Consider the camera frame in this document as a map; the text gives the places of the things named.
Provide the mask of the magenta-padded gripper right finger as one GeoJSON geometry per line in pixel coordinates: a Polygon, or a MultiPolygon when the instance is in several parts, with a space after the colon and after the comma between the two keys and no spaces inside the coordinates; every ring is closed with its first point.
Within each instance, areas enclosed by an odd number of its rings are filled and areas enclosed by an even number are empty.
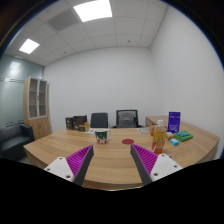
{"type": "Polygon", "coordinates": [[[131,145],[130,154],[136,164],[143,185],[148,185],[182,169],[168,155],[164,153],[156,155],[135,144],[131,145]]]}

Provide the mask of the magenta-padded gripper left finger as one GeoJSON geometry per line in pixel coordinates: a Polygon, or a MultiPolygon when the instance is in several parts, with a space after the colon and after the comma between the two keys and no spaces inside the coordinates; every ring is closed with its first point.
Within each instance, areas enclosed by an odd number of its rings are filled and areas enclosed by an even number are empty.
{"type": "Polygon", "coordinates": [[[45,171],[81,186],[94,155],[93,146],[87,146],[68,157],[58,157],[45,171]]]}

